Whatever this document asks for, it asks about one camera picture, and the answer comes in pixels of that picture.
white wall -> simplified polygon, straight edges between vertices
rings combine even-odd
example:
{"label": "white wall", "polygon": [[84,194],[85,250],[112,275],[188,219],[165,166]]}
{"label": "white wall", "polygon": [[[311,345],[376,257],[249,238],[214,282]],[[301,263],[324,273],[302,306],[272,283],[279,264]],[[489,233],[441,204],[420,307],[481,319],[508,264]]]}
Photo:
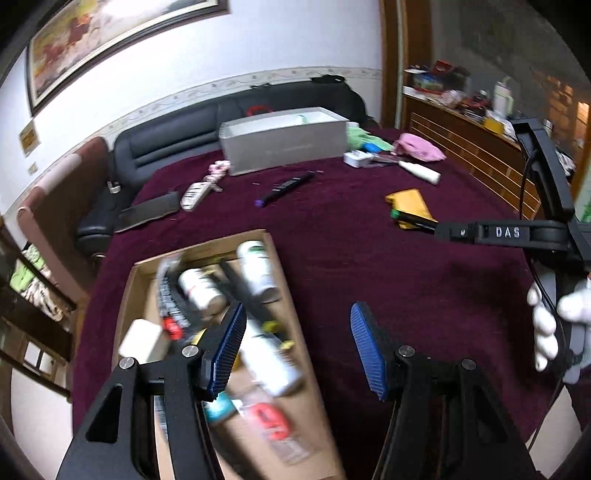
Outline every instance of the white wall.
{"label": "white wall", "polygon": [[16,370],[11,395],[18,446],[45,480],[54,480],[72,441],[72,405]]}
{"label": "white wall", "polygon": [[[30,120],[23,54],[0,88],[0,212],[86,137],[171,93],[263,70],[381,68],[379,0],[230,0],[229,5],[229,15],[147,38],[85,73],[38,113],[41,145],[27,158],[18,141]],[[39,170],[29,176],[33,162]]]}

pink fabric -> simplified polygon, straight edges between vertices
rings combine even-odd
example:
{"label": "pink fabric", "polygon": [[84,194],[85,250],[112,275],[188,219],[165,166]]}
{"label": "pink fabric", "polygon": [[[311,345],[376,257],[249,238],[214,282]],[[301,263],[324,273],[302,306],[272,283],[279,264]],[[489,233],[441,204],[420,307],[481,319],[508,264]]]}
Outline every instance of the pink fabric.
{"label": "pink fabric", "polygon": [[446,156],[431,142],[413,134],[402,134],[392,149],[396,155],[410,155],[421,161],[445,160]]}

hand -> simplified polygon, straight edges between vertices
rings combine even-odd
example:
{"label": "hand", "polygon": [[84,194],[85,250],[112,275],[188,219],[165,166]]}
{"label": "hand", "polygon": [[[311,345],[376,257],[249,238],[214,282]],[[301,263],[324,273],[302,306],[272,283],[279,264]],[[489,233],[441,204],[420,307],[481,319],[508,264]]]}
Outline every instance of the hand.
{"label": "hand", "polygon": [[[541,301],[542,295],[535,283],[527,293],[527,303],[534,308],[534,361],[538,372],[545,370],[548,361],[558,354],[556,339],[556,320]],[[591,281],[586,278],[577,285],[575,291],[562,297],[556,307],[558,315],[573,323],[585,323],[585,347],[581,368],[591,364]]]}

picture frame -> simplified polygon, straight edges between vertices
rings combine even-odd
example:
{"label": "picture frame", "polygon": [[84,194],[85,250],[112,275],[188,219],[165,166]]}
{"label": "picture frame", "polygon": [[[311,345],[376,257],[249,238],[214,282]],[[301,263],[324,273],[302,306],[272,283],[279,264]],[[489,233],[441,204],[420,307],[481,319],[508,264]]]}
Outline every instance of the picture frame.
{"label": "picture frame", "polygon": [[169,28],[228,12],[228,0],[71,0],[27,46],[32,116],[99,62]]}

white tube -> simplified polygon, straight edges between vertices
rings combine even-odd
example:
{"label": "white tube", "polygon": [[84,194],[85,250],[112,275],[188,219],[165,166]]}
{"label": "white tube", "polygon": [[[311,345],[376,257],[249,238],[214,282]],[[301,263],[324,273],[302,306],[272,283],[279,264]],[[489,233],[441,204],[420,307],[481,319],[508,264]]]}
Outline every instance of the white tube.
{"label": "white tube", "polygon": [[439,183],[439,179],[441,178],[441,174],[439,172],[431,170],[427,167],[423,167],[422,165],[418,165],[416,163],[410,163],[401,160],[398,162],[398,165],[400,165],[404,170],[412,173],[415,177],[432,183],[433,185],[437,185]]}
{"label": "white tube", "polygon": [[289,354],[281,350],[279,340],[267,335],[251,319],[246,320],[240,358],[254,380],[274,397],[287,395],[301,383],[300,370]]}

